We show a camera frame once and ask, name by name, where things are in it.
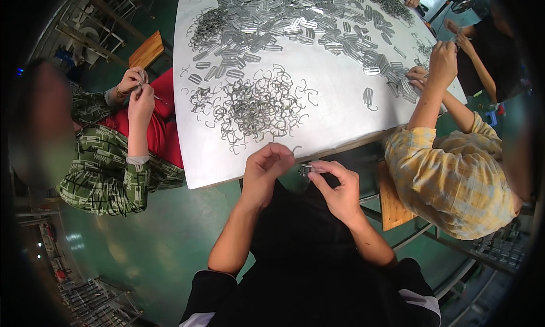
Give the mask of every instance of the wooden stool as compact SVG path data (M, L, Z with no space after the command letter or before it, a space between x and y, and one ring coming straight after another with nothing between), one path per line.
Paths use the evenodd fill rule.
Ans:
M149 68L160 56L172 64L172 58L165 52L165 47L172 51L172 46L163 42L161 33L156 31L129 57L129 68L140 66L156 78L157 72Z
M400 226L416 217L415 214L405 208L405 205L399 199L396 186L393 183L385 161L381 161L377 165L377 180L379 194L360 200L360 204L379 197L381 212L378 213L369 208L362 207L365 215L381 221L383 231Z

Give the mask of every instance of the pile of wire hooks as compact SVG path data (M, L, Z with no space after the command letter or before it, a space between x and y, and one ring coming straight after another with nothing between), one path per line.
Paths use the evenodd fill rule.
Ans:
M302 124L308 113L301 113L306 106L300 100L303 96L314 104L310 97L318 92L308 88L306 80L303 86L294 86L291 76L281 65L273 65L272 71L259 70L254 74L254 81L236 80L214 89L202 88L191 92L191 110L197 113L197 120L203 113L214 120L204 124L209 128L220 126L221 138L230 144L229 150L235 155L235 148L246 149L247 138L259 143L270 134L272 141L286 135L293 136L295 127Z
M218 8L203 10L194 18L194 23L191 25L194 30L189 46L193 51L199 50L202 42L216 38L223 31L227 21L228 15L225 10Z
M402 4L399 0L369 0L373 3L379 4L380 9L384 10L386 14L391 17L405 21L409 26L414 25L414 16L411 10L406 5Z
M418 38L417 33L411 33L411 35L416 40L416 45L418 46L418 47L412 47L412 48L417 50L420 54L422 54L423 56L426 57L426 59L429 60L429 57L432 55L432 51L433 51L432 42L428 38L426 38L426 40L428 40L428 44L425 45L423 41Z

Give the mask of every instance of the metal parts on rack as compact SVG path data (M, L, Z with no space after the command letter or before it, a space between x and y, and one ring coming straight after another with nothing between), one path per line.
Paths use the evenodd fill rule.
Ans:
M211 63L210 62L198 62L195 64L195 68L196 69L207 69L208 67L210 67Z
M264 51L278 51L278 52L280 52L280 51L283 50L283 48L280 45L266 45L265 47L263 47L263 50Z
M380 30L385 43L392 45L395 41L392 24L371 5L364 8L363 2L365 0L217 0L218 8L204 9L187 31L187 36L191 35L189 46L195 52L193 59L221 57L221 62L198 62L196 68L210 68L205 82L212 78L236 80L225 85L220 83L213 90L199 87L191 92L190 101L197 120L202 121L203 115L213 116L213 120L209 117L204 124L219 129L234 154L246 148L246 137L262 141L266 133L273 140L291 136L301 119L308 116L301 113L305 108L301 101L306 99L317 106L314 97L318 92L307 88L304 80L304 87L293 88L291 76L280 65L273 65L272 71L258 70L253 81L243 80L245 73L242 72L247 63L261 62L260 50L289 49L288 40L278 39L283 36L304 45L314 45L317 41L334 55L350 56L363 66L366 75L385 77L392 92L397 91L398 96L402 93L408 101L416 101L416 93L404 76L404 67L389 64L383 54L378 54L378 43L363 27L372 24ZM414 22L410 11L398 0L372 2L395 18L408 24ZM342 19L342 28L338 19ZM403 56L396 47L394 50ZM198 74L191 74L189 80L197 85L202 82ZM376 111L376 106L372 109L372 92L370 88L365 90L364 103Z
M204 81L210 81L217 72L217 66L212 66L212 68L208 71L208 74L204 77Z
M314 171L314 167L312 165L301 164L301 166L299 167L298 173L301 177L305 177L309 179L309 172L313 172L313 171Z
M235 78L235 79L242 79L244 77L244 72L239 71L237 69L230 69L227 71L226 76Z
M197 85L200 84L203 80L198 74L191 74L188 79L189 81Z
M403 53L398 47L393 47L393 50L395 50L396 53L398 53L399 56L401 56L402 58L407 58L407 56L405 55L405 53Z
M367 106L367 108L371 111L377 111L378 107L374 110L371 108L373 105L373 90L369 87L365 88L364 90L364 105Z
M352 28L348 22L343 22L342 26L343 26L344 32L350 33L352 31Z

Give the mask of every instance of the metal rack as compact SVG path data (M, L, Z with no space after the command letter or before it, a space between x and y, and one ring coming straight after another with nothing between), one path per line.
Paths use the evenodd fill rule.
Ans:
M98 280L84 283L64 281L58 283L63 303L71 311L72 326L113 327L130 326L143 313L138 310L128 294L129 290L112 294L104 290ZM119 303L125 298L130 307Z

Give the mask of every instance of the gold bracelet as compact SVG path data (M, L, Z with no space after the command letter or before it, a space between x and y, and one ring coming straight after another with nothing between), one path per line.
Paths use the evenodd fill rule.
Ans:
M130 93L130 91L127 92L127 93L121 92L121 91L119 90L119 84L117 84L117 86L116 86L116 96L117 96L118 98L126 98L126 97L129 95L129 93Z

